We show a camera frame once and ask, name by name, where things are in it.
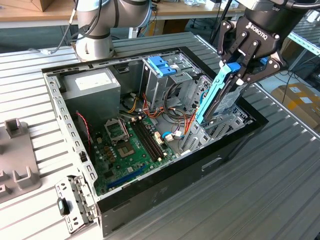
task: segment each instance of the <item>ram slot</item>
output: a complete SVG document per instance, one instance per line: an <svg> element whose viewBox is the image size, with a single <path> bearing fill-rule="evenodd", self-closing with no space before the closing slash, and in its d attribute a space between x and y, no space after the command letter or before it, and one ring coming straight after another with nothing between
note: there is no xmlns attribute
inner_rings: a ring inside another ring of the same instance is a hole
<svg viewBox="0 0 320 240"><path fill-rule="evenodd" d="M132 129L134 130L135 134L138 136L139 140L141 141L143 147L149 153L151 159L156 162L158 158L162 158L163 152L155 143L155 140L150 136L148 130L146 129L145 125L141 122L134 123L132 125Z"/></svg>

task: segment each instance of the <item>gray metal bracket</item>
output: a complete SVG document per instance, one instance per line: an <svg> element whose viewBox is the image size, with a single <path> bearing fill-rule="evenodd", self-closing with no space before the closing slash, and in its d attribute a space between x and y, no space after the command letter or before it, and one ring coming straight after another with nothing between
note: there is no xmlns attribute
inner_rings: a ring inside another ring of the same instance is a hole
<svg viewBox="0 0 320 240"><path fill-rule="evenodd" d="M0 203L40 186L27 123L6 120L0 127Z"/></svg>

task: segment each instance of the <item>blue pci slot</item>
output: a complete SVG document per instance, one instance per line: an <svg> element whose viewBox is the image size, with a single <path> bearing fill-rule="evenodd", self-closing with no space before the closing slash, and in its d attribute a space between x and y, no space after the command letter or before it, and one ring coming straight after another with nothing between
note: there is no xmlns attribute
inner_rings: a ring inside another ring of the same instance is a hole
<svg viewBox="0 0 320 240"><path fill-rule="evenodd" d="M139 176L143 172L143 169L145 169L145 168L146 168L146 165L142 166L140 169L138 169L138 170L136 170L134 172L129 173L126 176L123 176L123 177L119 178L118 180L115 180L115 181L109 183L106 186L107 189L113 188L113 187L115 187L117 185L120 185L120 184L123 184L123 183L127 182L128 180L130 180L130 179L132 179L132 178L134 178L136 176Z"/></svg>

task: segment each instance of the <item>black latch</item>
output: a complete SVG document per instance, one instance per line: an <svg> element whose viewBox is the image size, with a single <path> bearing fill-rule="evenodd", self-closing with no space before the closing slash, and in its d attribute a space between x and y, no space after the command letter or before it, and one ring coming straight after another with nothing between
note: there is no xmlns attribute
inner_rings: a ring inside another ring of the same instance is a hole
<svg viewBox="0 0 320 240"><path fill-rule="evenodd" d="M68 215L70 213L70 209L65 198L62 199L59 197L56 203L58 204L61 216Z"/></svg>

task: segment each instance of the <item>cardboard box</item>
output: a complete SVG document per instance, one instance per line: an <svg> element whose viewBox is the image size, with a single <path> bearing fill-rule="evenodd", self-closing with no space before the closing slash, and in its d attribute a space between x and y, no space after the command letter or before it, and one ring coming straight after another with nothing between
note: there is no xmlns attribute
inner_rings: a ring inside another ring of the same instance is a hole
<svg viewBox="0 0 320 240"><path fill-rule="evenodd" d="M54 0L0 0L0 5L44 12Z"/></svg>
<svg viewBox="0 0 320 240"><path fill-rule="evenodd" d="M310 128L320 133L320 97L315 95L303 83L281 85L272 91L271 95Z"/></svg>

